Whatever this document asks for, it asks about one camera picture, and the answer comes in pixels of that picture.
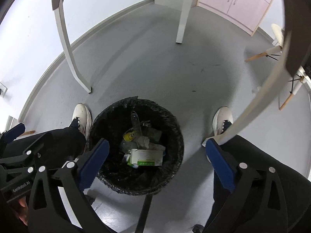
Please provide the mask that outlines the person's left hand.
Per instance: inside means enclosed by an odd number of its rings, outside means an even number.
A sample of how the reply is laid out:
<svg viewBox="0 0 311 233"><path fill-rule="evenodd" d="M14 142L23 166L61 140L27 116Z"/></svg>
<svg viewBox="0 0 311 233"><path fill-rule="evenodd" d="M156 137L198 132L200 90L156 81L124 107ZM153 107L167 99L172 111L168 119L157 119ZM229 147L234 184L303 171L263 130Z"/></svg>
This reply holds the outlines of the person's left hand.
<svg viewBox="0 0 311 233"><path fill-rule="evenodd" d="M26 226L28 225L28 205L26 203L26 197L22 197L19 200L14 201L12 208L14 215L23 222Z"/></svg>

